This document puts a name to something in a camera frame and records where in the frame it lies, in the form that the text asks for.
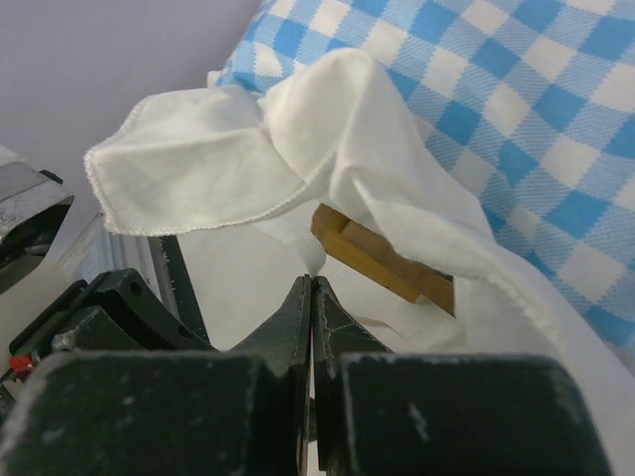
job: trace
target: black cable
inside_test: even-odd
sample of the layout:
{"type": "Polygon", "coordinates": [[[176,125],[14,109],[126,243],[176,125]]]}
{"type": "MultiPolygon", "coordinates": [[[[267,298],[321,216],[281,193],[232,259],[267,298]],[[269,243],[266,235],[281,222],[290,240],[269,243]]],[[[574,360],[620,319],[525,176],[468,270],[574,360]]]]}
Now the black cable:
{"type": "Polygon", "coordinates": [[[159,241],[163,250],[162,256],[170,275],[179,318],[185,327],[209,343],[200,307],[198,307],[198,300],[191,285],[186,260],[181,252],[179,238],[176,236],[162,236],[159,241]]]}

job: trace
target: blue and white checkered cloth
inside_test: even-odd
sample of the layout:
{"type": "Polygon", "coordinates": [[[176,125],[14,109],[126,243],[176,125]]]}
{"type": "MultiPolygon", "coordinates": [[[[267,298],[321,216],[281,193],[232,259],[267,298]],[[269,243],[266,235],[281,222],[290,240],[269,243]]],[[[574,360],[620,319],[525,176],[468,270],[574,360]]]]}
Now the blue and white checkered cloth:
{"type": "Polygon", "coordinates": [[[635,369],[635,2],[265,1],[217,84],[266,91],[342,47],[386,66],[496,240],[635,369]]]}

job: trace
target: white cloth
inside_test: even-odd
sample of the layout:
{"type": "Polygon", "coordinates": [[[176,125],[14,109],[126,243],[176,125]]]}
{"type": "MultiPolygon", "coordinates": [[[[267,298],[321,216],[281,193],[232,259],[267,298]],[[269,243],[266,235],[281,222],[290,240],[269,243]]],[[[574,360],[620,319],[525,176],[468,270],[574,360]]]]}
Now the white cloth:
{"type": "Polygon", "coordinates": [[[635,468],[635,379],[548,280],[496,244],[478,200],[422,144],[384,69],[338,50],[264,97],[238,86],[139,104],[86,156],[108,229],[182,233],[326,200],[406,258],[456,276],[465,351],[555,357],[618,474],[635,468]]]}

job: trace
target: red object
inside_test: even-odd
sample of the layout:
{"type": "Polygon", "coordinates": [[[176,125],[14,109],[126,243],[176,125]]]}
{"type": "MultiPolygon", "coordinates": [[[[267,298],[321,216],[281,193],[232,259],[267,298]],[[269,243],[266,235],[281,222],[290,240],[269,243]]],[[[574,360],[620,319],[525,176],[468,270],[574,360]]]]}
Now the red object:
{"type": "Polygon", "coordinates": [[[33,365],[33,359],[29,354],[22,354],[11,357],[11,360],[9,360],[9,365],[18,374],[31,372],[35,367],[33,365]]]}

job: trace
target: white towel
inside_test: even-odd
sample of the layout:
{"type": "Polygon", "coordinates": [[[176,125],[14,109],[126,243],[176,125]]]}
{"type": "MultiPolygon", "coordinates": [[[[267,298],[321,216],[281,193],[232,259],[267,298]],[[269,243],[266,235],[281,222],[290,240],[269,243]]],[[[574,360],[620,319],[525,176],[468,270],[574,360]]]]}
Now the white towel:
{"type": "Polygon", "coordinates": [[[86,156],[109,230],[253,223],[311,199],[455,275],[465,351],[532,352],[572,373],[618,474],[635,468],[635,379],[549,281],[492,238],[478,200],[422,144],[384,69],[338,50],[256,97],[239,86],[139,104],[86,156]]]}

